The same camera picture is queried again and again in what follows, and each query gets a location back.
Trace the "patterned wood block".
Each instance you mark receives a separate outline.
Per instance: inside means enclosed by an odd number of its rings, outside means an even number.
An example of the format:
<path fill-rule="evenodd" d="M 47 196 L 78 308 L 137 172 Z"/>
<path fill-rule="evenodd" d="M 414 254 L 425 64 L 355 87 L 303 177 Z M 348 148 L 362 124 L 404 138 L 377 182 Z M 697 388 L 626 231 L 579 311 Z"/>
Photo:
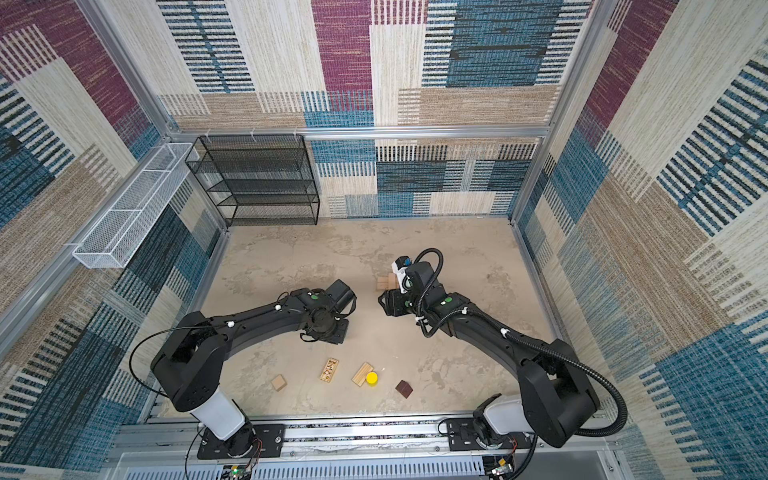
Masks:
<path fill-rule="evenodd" d="M 335 358 L 328 358 L 321 373 L 319 379 L 325 383 L 331 383 L 336 370 L 338 368 L 339 361 Z"/>

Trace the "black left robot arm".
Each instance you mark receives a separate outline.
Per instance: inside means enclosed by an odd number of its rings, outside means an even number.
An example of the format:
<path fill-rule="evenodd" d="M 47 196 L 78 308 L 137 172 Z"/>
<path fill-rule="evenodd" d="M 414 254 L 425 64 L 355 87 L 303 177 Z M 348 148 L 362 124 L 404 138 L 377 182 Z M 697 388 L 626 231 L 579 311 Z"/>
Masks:
<path fill-rule="evenodd" d="M 240 313 L 187 314 L 151 363 L 151 372 L 178 412 L 204 426 L 198 458 L 243 458 L 264 449 L 256 427 L 220 386 L 224 363 L 240 351 L 297 332 L 306 343 L 339 345 L 357 296 L 343 281 L 325 289 L 301 288 Z"/>

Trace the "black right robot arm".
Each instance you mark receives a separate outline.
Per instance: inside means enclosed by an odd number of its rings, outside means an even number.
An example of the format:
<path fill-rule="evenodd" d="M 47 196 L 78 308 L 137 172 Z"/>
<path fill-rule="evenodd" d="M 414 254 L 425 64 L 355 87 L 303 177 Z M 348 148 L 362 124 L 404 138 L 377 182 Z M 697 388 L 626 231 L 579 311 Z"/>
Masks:
<path fill-rule="evenodd" d="M 396 287 L 378 298 L 388 316 L 412 315 L 426 338 L 437 333 L 465 341 L 489 356 L 518 381 L 519 394 L 495 394 L 473 413 L 480 445 L 493 448 L 512 434 L 535 434 L 553 447 L 573 436 L 600 437 L 608 429 L 589 428 L 600 402 L 585 365 L 561 340 L 528 337 L 483 312 L 468 297 L 448 293 L 432 266 L 405 256 L 392 264 Z"/>

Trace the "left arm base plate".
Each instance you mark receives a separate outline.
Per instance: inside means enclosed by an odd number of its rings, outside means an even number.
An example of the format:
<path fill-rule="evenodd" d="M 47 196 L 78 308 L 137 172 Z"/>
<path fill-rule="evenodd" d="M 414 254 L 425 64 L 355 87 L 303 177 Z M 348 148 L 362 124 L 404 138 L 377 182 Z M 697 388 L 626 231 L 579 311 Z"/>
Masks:
<path fill-rule="evenodd" d="M 209 428 L 203 429 L 198 460 L 277 458 L 281 455 L 285 424 L 246 424 L 232 437 L 221 440 Z"/>

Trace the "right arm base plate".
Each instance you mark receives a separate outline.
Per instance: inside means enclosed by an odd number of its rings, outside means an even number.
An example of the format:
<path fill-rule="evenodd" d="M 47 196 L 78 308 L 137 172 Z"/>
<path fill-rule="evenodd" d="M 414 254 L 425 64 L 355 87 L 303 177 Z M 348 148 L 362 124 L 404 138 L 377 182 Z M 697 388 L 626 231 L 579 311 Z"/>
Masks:
<path fill-rule="evenodd" d="M 525 433 L 496 433 L 484 420 L 474 417 L 444 418 L 437 431 L 448 439 L 451 451 L 528 449 L 532 437 Z"/>

